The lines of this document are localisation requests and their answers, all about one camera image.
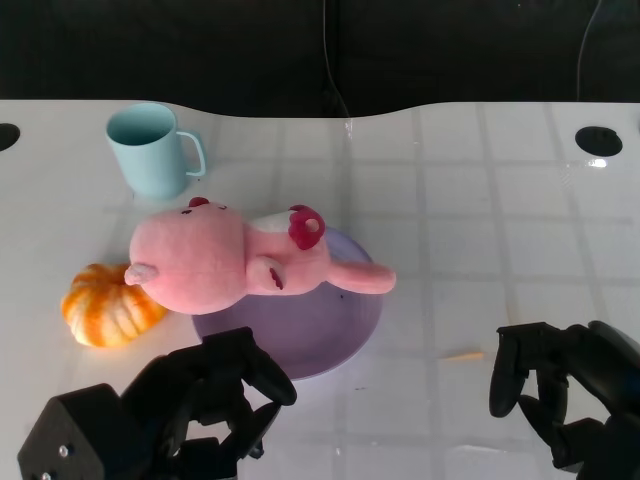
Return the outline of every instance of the black robotic gripper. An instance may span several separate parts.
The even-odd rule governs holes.
[[[242,380],[271,403],[255,412]],[[54,397],[25,441],[23,480],[216,480],[263,454],[262,437],[296,391],[249,328],[156,358],[121,397],[96,385]],[[231,433],[186,440],[189,422],[226,421]]]
[[[553,465],[578,473],[578,480],[640,480],[640,345],[603,322],[566,330],[534,323],[498,334],[491,414],[505,417],[517,403],[551,447]],[[537,399],[521,394],[531,370]],[[604,424],[591,418],[564,424],[569,375],[607,408]]]

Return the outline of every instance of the purple plate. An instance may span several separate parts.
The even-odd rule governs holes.
[[[360,245],[327,228],[331,256],[371,262]],[[256,343],[292,380],[327,372],[355,355],[367,342],[382,311],[381,295],[348,292],[322,283],[304,295],[248,295],[220,312],[194,315],[200,338],[240,327],[251,327]]]

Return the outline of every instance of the light blue mug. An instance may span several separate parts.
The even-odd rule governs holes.
[[[188,168],[178,135],[195,142],[199,170]],[[107,124],[107,139],[126,182],[145,197],[174,198],[187,188],[187,175],[201,177],[207,171],[198,135],[178,130],[175,114],[158,103],[139,103],[116,113]]]

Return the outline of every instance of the orange pumpkin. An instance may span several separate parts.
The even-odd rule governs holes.
[[[61,308],[78,342],[93,347],[121,347],[167,313],[139,285],[124,282],[128,267],[93,264],[73,279]]]

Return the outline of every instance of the white table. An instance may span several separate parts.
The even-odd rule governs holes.
[[[441,104],[346,125],[173,107],[201,133],[210,173],[154,205],[132,198],[104,139],[129,103],[0,102],[0,123],[22,130],[0,153],[0,477],[18,478],[48,398],[120,391],[153,357],[197,342],[171,315],[127,348],[87,349],[58,304],[86,264],[127,259],[143,216],[202,195],[248,214],[309,204],[400,279],[374,338],[296,385],[241,478],[565,478],[517,409],[489,415],[495,330],[601,319],[640,338],[640,105]],[[574,142],[587,125],[624,142],[605,168]],[[478,350],[483,360],[448,359]],[[575,384],[570,395],[568,420],[606,416]]]

